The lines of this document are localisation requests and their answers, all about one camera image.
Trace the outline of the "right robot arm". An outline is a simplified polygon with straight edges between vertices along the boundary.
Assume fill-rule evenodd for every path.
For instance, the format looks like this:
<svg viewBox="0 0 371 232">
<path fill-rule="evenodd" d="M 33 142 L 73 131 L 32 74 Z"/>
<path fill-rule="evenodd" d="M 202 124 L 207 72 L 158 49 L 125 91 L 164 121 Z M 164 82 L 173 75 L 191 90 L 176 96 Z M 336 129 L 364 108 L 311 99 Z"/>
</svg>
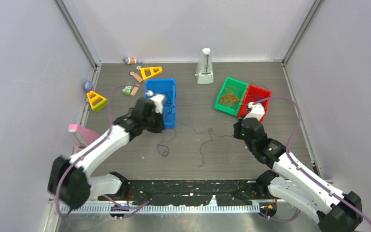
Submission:
<svg viewBox="0 0 371 232">
<path fill-rule="evenodd" d="M 256 118 L 240 118 L 233 128 L 234 138 L 243 140 L 256 160 L 269 168 L 256 179 L 260 197 L 290 203 L 323 232 L 353 232 L 361 224 L 362 203 L 356 193 L 344 193 L 303 166 L 282 143 L 267 136 Z"/>
</svg>

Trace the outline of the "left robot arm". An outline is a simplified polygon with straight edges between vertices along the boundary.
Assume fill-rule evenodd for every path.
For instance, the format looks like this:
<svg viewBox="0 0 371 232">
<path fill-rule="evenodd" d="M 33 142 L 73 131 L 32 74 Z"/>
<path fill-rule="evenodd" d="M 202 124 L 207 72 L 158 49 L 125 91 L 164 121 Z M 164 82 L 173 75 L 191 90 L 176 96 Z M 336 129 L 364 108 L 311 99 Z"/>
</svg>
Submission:
<svg viewBox="0 0 371 232">
<path fill-rule="evenodd" d="M 71 210 L 83 206 L 87 200 L 112 195 L 117 200 L 128 196 L 127 180 L 116 172 L 93 177 L 93 172 L 116 150 L 131 142 L 144 130 L 161 133 L 165 130 L 163 105 L 166 97 L 155 94 L 137 99 L 128 113 L 112 122 L 110 128 L 95 142 L 80 152 L 53 162 L 48 191 L 56 203 L 63 202 Z"/>
</svg>

